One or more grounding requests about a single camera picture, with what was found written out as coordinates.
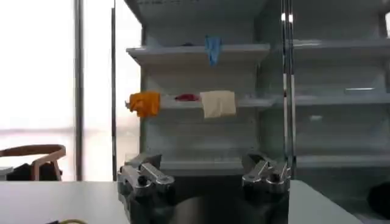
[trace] table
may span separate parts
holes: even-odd
[[[112,182],[0,182],[2,224],[81,219],[128,224]],[[291,182],[289,224],[361,224],[352,214],[301,181]]]

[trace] orange cloth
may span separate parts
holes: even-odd
[[[156,116],[160,110],[160,93],[143,92],[130,95],[126,105],[130,111],[136,111],[138,117]]]

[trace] chair backrest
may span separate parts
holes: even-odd
[[[58,180],[61,180],[61,173],[60,173],[57,160],[66,155],[65,146],[63,145],[57,145],[57,144],[24,145],[24,146],[0,150],[0,157],[27,156],[27,155],[40,155],[40,154],[44,154],[45,156],[34,160],[31,164],[32,180],[39,181],[40,167],[47,162],[53,163],[55,168],[55,174]]]

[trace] beige cloth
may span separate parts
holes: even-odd
[[[200,93],[205,118],[236,114],[235,93],[231,91],[210,91]]]

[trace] white shelf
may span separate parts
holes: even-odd
[[[312,15],[356,15],[364,13],[379,15],[389,7],[388,1],[384,0],[312,0],[294,2],[294,13],[311,13]]]
[[[390,103],[390,94],[344,96],[296,96],[296,106],[361,105]]]
[[[267,0],[125,0],[144,25],[253,20]]]
[[[236,107],[238,108],[258,108],[267,109],[273,106],[275,103],[272,99],[256,99],[256,98],[244,98],[236,99]],[[160,108],[162,110],[180,110],[180,109],[196,109],[202,108],[201,101],[176,101],[174,97],[165,96],[161,97]]]
[[[269,44],[222,45],[218,63],[260,62],[269,49]],[[126,51],[140,65],[209,65],[204,46],[139,47]]]
[[[242,175],[241,161],[162,161],[161,170],[174,176]]]
[[[390,167],[390,155],[297,156],[297,167]]]
[[[389,57],[390,39],[322,41],[295,40],[294,55],[299,60]]]

